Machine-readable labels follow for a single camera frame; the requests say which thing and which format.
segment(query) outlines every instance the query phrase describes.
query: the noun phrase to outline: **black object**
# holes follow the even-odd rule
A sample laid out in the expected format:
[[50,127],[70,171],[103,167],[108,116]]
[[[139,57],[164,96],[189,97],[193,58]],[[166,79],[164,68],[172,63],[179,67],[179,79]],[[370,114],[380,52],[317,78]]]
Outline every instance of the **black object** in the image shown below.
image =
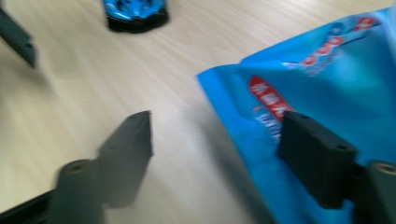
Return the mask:
[[30,43],[30,36],[12,20],[1,8],[0,2],[0,36],[27,62],[35,67],[35,48]]
[[164,7],[146,19],[134,18],[131,21],[124,21],[107,15],[107,21],[108,28],[114,32],[138,34],[166,24],[169,21],[169,15]]
[[134,201],[151,150],[149,112],[126,119],[99,149],[96,160],[64,166],[56,188],[6,211],[1,224],[104,224],[102,205],[125,207]]
[[324,208],[356,207],[355,223],[396,224],[396,166],[355,160],[357,150],[336,134],[296,112],[285,111],[277,152]]

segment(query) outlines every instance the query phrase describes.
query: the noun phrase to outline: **snack bag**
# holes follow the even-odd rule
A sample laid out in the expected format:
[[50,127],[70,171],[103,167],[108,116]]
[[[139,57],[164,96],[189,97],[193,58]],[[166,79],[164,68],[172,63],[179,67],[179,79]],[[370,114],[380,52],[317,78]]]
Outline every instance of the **snack bag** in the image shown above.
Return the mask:
[[347,140],[359,164],[396,163],[393,10],[331,22],[198,76],[278,223],[347,224],[353,208],[321,208],[276,156],[284,110]]

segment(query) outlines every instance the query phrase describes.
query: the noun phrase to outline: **light wood surface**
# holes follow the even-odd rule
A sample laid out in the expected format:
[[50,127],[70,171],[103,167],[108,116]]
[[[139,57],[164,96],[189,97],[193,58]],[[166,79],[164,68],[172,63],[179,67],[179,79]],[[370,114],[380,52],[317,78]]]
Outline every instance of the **light wood surface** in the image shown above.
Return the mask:
[[263,222],[261,199],[195,76],[391,4],[170,0],[168,24],[131,35],[107,30],[100,0],[5,1],[34,38],[38,67],[0,41],[0,212],[53,188],[61,166],[94,158],[127,116],[150,110],[155,156],[134,206],[110,217],[139,224]]

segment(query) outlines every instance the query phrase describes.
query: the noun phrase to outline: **blue bag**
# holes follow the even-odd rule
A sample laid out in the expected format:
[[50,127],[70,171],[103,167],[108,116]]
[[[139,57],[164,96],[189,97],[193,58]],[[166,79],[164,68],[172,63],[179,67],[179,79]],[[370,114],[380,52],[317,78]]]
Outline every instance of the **blue bag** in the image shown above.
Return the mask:
[[360,164],[396,163],[393,10],[343,18],[198,76],[278,223],[347,224],[352,213],[347,201],[319,207],[276,156],[284,110],[340,135]]

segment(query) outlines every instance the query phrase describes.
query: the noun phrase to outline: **table surface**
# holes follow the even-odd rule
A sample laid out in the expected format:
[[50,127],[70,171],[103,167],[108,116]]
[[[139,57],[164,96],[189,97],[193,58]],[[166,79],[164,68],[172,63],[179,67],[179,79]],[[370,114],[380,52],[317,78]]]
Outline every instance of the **table surface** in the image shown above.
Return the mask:
[[263,223],[262,199],[195,76],[391,4],[170,0],[169,23],[131,35],[107,30],[100,0],[5,1],[34,38],[38,61],[31,69],[0,41],[0,211],[52,189],[61,166],[95,158],[126,117],[150,110],[155,156],[128,215],[114,216]]

